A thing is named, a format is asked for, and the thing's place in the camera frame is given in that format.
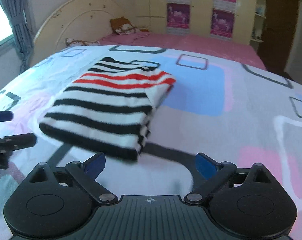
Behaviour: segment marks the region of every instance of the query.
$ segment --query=crosshair marking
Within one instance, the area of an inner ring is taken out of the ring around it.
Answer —
[[[148,201],[149,203],[153,203],[153,202],[156,201],[156,200],[155,200],[154,198],[148,198],[147,201]]]

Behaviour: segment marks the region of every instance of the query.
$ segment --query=red stripe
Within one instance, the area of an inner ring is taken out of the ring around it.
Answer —
[[[155,84],[115,84],[105,80],[95,79],[95,80],[87,80],[87,79],[78,79],[74,83],[84,83],[84,84],[97,84],[105,87],[111,87],[116,89],[132,89],[132,88],[150,88],[156,85],[168,84],[172,85],[175,82],[174,78],[167,78],[160,83]]]
[[[135,80],[156,81],[156,80],[158,80],[159,78],[163,77],[166,74],[167,74],[166,72],[162,71],[158,75],[153,75],[153,76],[148,77],[148,76],[144,76],[142,74],[128,74],[126,76],[109,76],[109,75],[106,75],[106,74],[86,73],[86,74],[83,74],[80,78],[86,77],[86,76],[92,76],[92,77],[103,77],[103,78],[113,79],[113,80],[135,79]]]

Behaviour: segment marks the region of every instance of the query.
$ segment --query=pillow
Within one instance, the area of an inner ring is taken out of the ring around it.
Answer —
[[[75,46],[99,46],[100,42],[98,41],[82,41],[76,39],[66,38],[67,47],[75,47]]]
[[[111,19],[110,24],[113,32],[118,35],[131,34],[140,31],[139,28],[134,27],[132,23],[124,17]]]

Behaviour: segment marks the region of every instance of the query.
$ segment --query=pink bedsheet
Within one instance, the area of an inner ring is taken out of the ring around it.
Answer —
[[[101,45],[148,46],[197,52],[266,70],[251,46],[197,35],[178,36],[140,32],[128,35],[111,34],[99,41]]]

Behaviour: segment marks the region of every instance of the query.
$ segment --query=wooden door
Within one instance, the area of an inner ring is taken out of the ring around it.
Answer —
[[[213,0],[191,0],[190,33],[209,37]]]
[[[232,41],[250,44],[255,17],[256,0],[236,0]]]
[[[266,0],[262,33],[263,43],[258,55],[267,70],[284,75],[284,68],[294,39],[299,0]]]

